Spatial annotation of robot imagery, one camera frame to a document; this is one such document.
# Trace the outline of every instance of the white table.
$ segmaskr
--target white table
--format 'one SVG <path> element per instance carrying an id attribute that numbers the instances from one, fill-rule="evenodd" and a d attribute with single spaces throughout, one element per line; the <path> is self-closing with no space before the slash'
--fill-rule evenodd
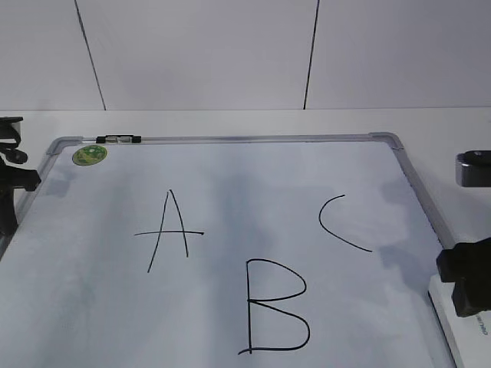
<path id="1" fill-rule="evenodd" d="M 491 108 L 269 111 L 4 111 L 23 116 L 23 148 L 36 167 L 60 136 L 248 136 L 396 133 L 456 242 L 491 236 L 491 189 L 461 188 L 455 155 L 491 150 Z"/>

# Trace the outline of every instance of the white surface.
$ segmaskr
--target white surface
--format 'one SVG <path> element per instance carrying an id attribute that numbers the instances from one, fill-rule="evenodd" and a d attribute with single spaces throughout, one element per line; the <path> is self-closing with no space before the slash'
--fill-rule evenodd
<path id="1" fill-rule="evenodd" d="M 108 110 L 299 109 L 315 0 L 80 0 Z"/>
<path id="2" fill-rule="evenodd" d="M 308 107 L 491 105 L 491 2 L 321 1 Z"/>
<path id="3" fill-rule="evenodd" d="M 0 267 L 5 368 L 448 367 L 427 298 L 441 250 L 385 143 L 107 146 L 98 165 L 56 161 Z M 163 234 L 168 189 L 188 231 Z M 318 223 L 372 250 L 353 248 Z M 163 230 L 179 230 L 172 202 Z M 295 352 L 247 347 L 246 261 L 297 271 L 307 292 L 271 303 L 305 318 Z M 302 283 L 249 266 L 251 297 Z M 252 305 L 252 345 L 305 339 L 297 320 Z"/>
<path id="4" fill-rule="evenodd" d="M 2 0 L 0 49 L 0 110 L 102 110 L 73 0 Z"/>
<path id="5" fill-rule="evenodd" d="M 430 293 L 458 368 L 487 368 L 491 361 L 491 312 L 461 318 L 452 302 L 454 283 L 443 283 L 438 274 Z"/>
<path id="6" fill-rule="evenodd" d="M 489 188 L 462 188 L 455 155 L 489 149 L 491 109 L 307 111 L 6 112 L 23 115 L 22 146 L 37 167 L 53 139 L 111 133 L 142 136 L 359 134 L 391 131 L 443 215 L 456 242 L 490 236 Z"/>

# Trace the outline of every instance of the whiteboard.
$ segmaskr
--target whiteboard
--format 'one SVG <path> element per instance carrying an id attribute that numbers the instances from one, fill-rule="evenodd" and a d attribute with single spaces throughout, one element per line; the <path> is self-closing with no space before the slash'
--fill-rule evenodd
<path id="1" fill-rule="evenodd" d="M 0 261 L 2 367 L 449 366 L 441 245 L 386 143 L 79 148 Z"/>

